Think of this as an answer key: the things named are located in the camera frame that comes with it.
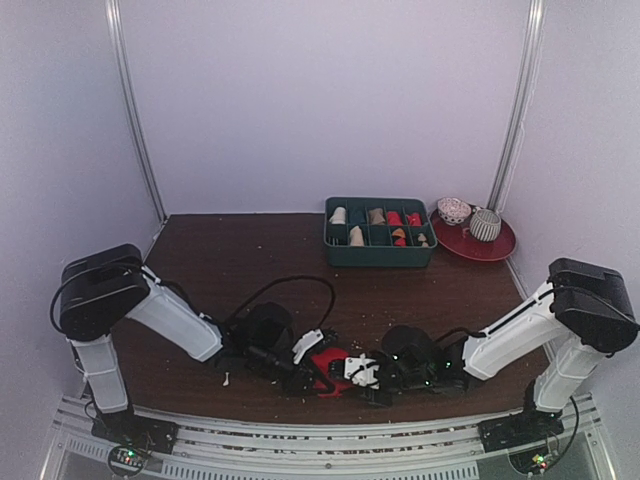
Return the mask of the black argyle sock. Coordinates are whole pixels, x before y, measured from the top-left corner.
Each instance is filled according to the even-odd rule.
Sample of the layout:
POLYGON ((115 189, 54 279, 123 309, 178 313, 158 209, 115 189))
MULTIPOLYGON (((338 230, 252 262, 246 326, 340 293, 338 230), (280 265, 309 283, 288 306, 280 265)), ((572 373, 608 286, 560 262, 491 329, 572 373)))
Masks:
POLYGON ((407 247, 408 246, 408 234, 404 228, 398 227, 391 232, 391 239, 393 245, 396 247, 407 247))

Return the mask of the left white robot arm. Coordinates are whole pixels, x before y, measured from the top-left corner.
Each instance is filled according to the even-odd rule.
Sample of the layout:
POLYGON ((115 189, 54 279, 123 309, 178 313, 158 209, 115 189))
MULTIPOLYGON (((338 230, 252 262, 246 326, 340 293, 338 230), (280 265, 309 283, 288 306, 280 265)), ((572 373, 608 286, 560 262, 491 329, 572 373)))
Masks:
POLYGON ((132 244, 122 244, 67 264, 49 307, 50 322, 71 344, 92 393, 95 421, 123 444, 144 433, 120 370, 112 330, 136 322, 211 366, 246 361, 310 389, 321 372, 313 354, 335 334, 322 326, 295 336, 292 317, 281 305, 255 305, 254 293, 227 319, 198 310, 175 282, 156 275, 132 244))

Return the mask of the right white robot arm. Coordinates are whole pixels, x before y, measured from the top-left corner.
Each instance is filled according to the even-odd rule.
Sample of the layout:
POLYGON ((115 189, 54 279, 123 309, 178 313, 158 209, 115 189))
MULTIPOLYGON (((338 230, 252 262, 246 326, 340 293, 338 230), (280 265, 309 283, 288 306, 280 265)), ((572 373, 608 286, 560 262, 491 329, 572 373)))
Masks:
POLYGON ((523 411, 512 421, 517 438, 530 442, 558 420, 603 359, 636 340, 639 325, 620 272, 559 258, 520 306, 482 330, 457 327, 449 333, 457 339, 444 345, 419 328, 398 325, 385 334, 380 350, 349 357, 335 371, 376 405, 388 406, 393 394, 412 390, 457 396, 562 337, 554 360, 527 386, 523 411))

